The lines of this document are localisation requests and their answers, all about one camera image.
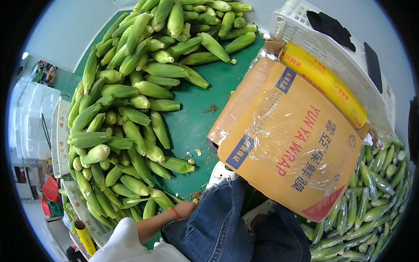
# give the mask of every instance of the shipping box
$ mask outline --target shipping box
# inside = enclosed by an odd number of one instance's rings
[[[262,58],[208,138],[220,160],[250,185],[319,222],[345,192],[368,129],[355,130],[306,80]]]

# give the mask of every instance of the red basket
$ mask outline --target red basket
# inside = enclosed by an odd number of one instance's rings
[[[45,197],[42,197],[42,209],[44,210],[44,214],[47,216],[51,216],[51,210],[49,209],[49,204]]]
[[[58,196],[58,183],[57,181],[55,181],[54,178],[52,178],[51,176],[48,177],[47,181],[45,182],[45,184],[42,186],[42,191],[45,194],[45,197],[54,203],[57,203],[59,200],[59,196]]]

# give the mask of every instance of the white shirt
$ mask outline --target white shirt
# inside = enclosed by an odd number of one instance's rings
[[[173,245],[161,242],[147,250],[138,239],[137,225],[132,218],[122,219],[109,241],[89,262],[190,262]]]

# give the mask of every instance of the white sneaker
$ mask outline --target white sneaker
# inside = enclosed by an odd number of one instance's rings
[[[252,223],[253,219],[257,215],[260,215],[260,214],[267,215],[270,212],[273,212],[273,210],[274,210],[273,201],[271,199],[268,199],[265,202],[263,202],[262,204],[258,205],[254,209],[252,209],[249,212],[247,212],[246,214],[244,214],[243,220],[246,223],[247,229],[250,230],[250,231],[252,230],[252,228],[250,227],[250,224]]]
[[[215,186],[217,184],[220,184],[221,181],[224,179],[232,180],[235,176],[234,171],[231,171],[231,169],[227,169],[228,167],[223,164],[223,162],[218,161],[218,163],[215,165],[214,169],[212,170],[211,177],[209,178],[207,189]]]

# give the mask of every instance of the blue jeans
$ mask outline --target blue jeans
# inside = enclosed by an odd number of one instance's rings
[[[308,262],[308,240],[280,204],[249,236],[240,217],[247,182],[238,177],[207,190],[189,219],[162,229],[163,239],[192,262]]]

